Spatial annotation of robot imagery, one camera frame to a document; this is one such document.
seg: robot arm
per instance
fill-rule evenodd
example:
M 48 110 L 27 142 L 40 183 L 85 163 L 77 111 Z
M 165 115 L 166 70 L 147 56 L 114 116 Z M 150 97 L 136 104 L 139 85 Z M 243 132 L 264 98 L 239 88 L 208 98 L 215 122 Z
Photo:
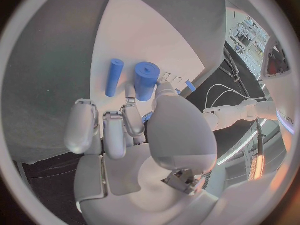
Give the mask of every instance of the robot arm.
M 213 131 L 231 127 L 239 120 L 278 119 L 273 101 L 257 102 L 254 99 L 245 100 L 237 106 L 207 108 L 203 111 L 203 116 Z

